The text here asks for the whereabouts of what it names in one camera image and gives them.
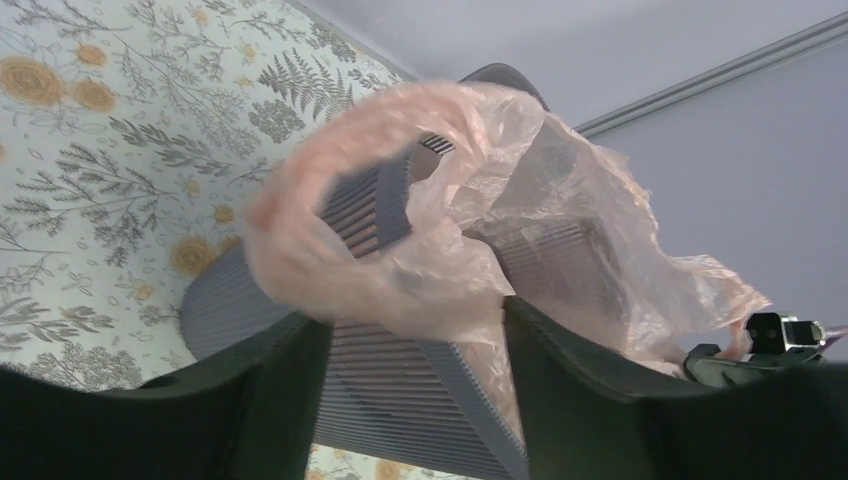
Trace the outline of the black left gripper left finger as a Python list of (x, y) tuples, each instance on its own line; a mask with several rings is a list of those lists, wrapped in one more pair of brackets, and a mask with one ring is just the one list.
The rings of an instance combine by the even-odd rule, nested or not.
[(294, 313), (139, 388), (1, 372), (5, 479), (301, 479), (332, 329)]

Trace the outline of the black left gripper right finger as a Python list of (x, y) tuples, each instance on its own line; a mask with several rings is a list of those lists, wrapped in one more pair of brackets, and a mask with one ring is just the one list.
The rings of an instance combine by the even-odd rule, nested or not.
[(716, 388), (659, 373), (504, 302), (534, 479), (843, 479), (847, 368)]

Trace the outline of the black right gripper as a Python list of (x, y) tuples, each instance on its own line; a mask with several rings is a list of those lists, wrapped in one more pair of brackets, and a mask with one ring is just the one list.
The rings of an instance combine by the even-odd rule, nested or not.
[(793, 347), (781, 354), (754, 354), (743, 360), (719, 358), (715, 344), (699, 344), (682, 364), (685, 378), (710, 387), (728, 388), (774, 376), (799, 366), (824, 362), (823, 348)]

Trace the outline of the grey mesh trash bin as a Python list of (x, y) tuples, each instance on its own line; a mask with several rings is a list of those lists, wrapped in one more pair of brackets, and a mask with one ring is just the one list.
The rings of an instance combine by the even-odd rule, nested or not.
[[(384, 165), (340, 180), (324, 218), (363, 257), (409, 233), (411, 183), (448, 152), (430, 137)], [(619, 343), (629, 302), (606, 231), (593, 220), (546, 223), (489, 235), (518, 294), (593, 340)], [(229, 248), (192, 282), (180, 328), (198, 359), (287, 319), (250, 277), (244, 250)], [(524, 479), (521, 427), (503, 348), (408, 340), (377, 325), (335, 326), (316, 425), (321, 443), (415, 461), (487, 479)]]

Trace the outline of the pink plastic trash bag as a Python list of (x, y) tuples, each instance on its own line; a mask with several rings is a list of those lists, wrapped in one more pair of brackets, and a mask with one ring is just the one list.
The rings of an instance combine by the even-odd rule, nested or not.
[[(356, 258), (320, 216), (331, 189), (427, 133), (453, 150), (409, 182), (409, 232)], [(359, 101), (265, 178), (244, 218), (247, 264), (273, 301), (457, 343), (516, 439), (506, 296), (668, 375), (677, 337), (739, 330), (768, 305), (712, 257), (661, 250), (648, 193), (624, 156), (530, 94), (492, 83), (407, 83)]]

